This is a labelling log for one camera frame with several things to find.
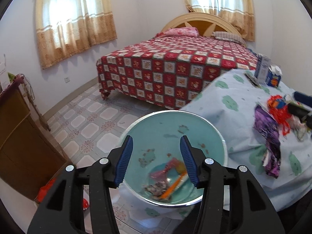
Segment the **red orange wrapper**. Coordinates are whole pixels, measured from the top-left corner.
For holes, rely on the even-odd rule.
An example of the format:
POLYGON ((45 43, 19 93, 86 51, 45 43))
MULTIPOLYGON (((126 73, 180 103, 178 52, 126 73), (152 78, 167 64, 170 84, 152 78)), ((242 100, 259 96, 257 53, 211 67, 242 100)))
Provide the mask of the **red orange wrapper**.
POLYGON ((288 112, 288 104, 286 100, 281 95, 271 96, 267 100, 267 108, 278 125, 281 125, 283 136, 289 134, 290 125, 288 119, 290 119, 292 115, 288 112))

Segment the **purple foil wrapper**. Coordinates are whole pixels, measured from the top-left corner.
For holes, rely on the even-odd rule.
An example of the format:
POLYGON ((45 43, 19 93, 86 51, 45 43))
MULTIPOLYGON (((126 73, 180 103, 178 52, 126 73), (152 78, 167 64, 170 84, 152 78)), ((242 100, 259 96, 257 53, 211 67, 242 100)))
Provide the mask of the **purple foil wrapper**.
POLYGON ((256 105, 253 127, 265 138, 266 151, 262 158, 265 173, 277 179, 280 174, 281 164, 279 125, 261 105, 256 105))

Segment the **orange long snack wrapper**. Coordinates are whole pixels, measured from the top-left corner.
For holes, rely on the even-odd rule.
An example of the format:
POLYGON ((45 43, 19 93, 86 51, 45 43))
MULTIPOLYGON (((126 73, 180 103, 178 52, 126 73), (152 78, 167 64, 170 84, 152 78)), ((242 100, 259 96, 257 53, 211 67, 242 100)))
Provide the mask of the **orange long snack wrapper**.
POLYGON ((162 195, 160 195, 160 199, 168 199, 172 195, 172 193, 179 189, 188 179, 189 177, 187 172, 181 173, 178 179, 172 184, 172 186, 170 186, 162 195))

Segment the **teal plastic trash bin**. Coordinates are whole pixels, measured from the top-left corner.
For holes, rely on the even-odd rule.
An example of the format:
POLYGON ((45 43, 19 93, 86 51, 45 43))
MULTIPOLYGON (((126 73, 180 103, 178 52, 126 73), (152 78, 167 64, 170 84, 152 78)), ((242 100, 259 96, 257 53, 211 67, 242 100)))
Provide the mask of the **teal plastic trash bin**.
POLYGON ((203 190, 185 180, 166 201, 153 198, 145 187, 155 183, 151 177, 163 171, 173 160, 182 161, 180 139, 187 136, 190 144, 200 149, 205 157, 227 165, 228 153, 221 133, 205 118, 185 111, 160 111, 150 113, 132 123, 120 141, 130 136, 133 151, 122 186, 127 195, 153 206, 181 208, 201 201, 203 190))

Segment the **blue gable top carton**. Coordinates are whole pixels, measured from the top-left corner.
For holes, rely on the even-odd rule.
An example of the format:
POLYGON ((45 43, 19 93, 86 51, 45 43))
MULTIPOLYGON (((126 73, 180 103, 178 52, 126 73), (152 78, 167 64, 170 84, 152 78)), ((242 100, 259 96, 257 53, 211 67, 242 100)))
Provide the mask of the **blue gable top carton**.
POLYGON ((265 83, 270 87, 277 88, 279 86, 281 78, 281 69, 277 65, 270 65, 265 83))

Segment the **tall white carton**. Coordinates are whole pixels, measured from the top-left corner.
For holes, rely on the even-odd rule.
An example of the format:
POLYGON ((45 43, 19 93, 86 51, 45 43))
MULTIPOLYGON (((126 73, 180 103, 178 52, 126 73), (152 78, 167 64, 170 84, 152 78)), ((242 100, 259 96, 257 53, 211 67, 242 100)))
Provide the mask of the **tall white carton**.
POLYGON ((258 54, 258 61, 256 64, 256 70, 254 72, 254 77, 257 83, 264 84, 268 75, 269 66, 271 64, 271 59, 263 54, 258 54))

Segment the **dark small snack packet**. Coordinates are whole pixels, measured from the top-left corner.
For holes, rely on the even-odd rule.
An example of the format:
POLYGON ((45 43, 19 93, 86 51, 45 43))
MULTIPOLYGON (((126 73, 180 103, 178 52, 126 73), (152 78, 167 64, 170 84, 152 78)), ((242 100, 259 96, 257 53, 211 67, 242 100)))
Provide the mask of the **dark small snack packet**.
POLYGON ((257 88, 260 88, 260 84, 256 81, 256 78, 254 77, 254 75, 252 74, 252 72, 250 71, 245 71, 244 75, 247 77, 248 81, 257 88))

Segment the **brown wooden cabinet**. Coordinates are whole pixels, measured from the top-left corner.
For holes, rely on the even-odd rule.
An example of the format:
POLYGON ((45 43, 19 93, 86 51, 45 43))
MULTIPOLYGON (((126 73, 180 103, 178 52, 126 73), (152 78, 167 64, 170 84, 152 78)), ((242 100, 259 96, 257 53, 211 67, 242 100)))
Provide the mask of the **brown wooden cabinet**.
POLYGON ((1 179, 26 198, 39 191, 71 160, 52 136, 18 74, 1 93, 1 179))

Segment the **grey patterned wrapper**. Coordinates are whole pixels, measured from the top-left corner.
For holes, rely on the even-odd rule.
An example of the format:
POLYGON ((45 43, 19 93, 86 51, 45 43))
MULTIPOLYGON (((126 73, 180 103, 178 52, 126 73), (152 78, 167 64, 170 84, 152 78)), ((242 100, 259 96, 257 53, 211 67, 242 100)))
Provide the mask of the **grey patterned wrapper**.
POLYGON ((167 181, 156 181, 154 184, 149 184, 144 187, 146 192, 152 194, 155 198, 160 198, 169 188, 167 181))

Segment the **striped pillow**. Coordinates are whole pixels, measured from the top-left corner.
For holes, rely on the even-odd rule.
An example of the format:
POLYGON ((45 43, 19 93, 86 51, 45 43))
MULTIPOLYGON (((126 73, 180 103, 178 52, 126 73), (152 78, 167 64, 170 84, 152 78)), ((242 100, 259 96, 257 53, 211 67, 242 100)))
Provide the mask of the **striped pillow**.
POLYGON ((212 33, 212 36, 218 40, 229 41, 229 42, 234 42, 234 43, 238 43, 241 45, 245 45, 243 38, 234 33, 224 32, 224 31, 215 31, 212 33))

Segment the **right beige curtain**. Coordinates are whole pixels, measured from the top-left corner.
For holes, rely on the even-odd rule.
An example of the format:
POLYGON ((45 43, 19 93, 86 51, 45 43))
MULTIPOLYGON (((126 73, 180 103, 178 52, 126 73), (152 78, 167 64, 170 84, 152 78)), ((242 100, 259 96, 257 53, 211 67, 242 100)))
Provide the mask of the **right beige curtain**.
POLYGON ((253 0, 185 0, 190 12, 216 15, 230 23, 246 41, 255 41, 253 0))

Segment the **cream wooden headboard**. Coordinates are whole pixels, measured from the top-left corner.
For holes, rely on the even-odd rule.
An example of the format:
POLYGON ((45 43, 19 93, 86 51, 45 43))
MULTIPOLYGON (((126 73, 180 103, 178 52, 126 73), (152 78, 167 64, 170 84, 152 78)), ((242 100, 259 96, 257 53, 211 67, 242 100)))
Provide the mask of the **cream wooden headboard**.
POLYGON ((213 33, 216 31, 227 32, 242 37, 238 30, 224 19, 213 14, 198 12, 186 13, 176 17, 163 27, 161 33, 182 27, 195 27, 199 33, 199 37, 181 36, 178 40, 179 43, 188 40, 189 43, 195 44, 196 41, 201 40, 201 37, 204 39, 213 37, 213 33))

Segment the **pink pillow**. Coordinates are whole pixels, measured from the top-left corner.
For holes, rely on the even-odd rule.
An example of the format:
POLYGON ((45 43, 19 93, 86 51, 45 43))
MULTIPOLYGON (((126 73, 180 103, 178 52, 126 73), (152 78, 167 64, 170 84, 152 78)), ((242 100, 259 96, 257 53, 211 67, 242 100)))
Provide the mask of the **pink pillow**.
POLYGON ((180 27, 168 29, 164 31, 164 35, 199 37, 199 32, 195 27, 180 27))

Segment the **red checkered bed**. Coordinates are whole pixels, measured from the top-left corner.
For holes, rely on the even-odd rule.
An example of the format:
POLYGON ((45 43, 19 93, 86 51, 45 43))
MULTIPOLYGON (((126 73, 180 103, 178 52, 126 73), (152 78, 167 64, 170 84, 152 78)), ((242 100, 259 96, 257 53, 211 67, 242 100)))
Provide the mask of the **red checkered bed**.
POLYGON ((256 62, 256 55, 238 43, 158 34, 101 57, 96 67, 102 98, 116 90, 180 109, 221 74, 231 69, 254 70, 256 62))

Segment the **left beige curtain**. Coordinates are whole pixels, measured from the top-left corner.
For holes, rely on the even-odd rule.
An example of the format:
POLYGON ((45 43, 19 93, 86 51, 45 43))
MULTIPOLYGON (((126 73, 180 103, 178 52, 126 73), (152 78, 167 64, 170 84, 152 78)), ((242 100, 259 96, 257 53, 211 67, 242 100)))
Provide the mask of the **left beige curtain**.
POLYGON ((36 0, 35 24, 43 70, 117 38, 111 0, 36 0))

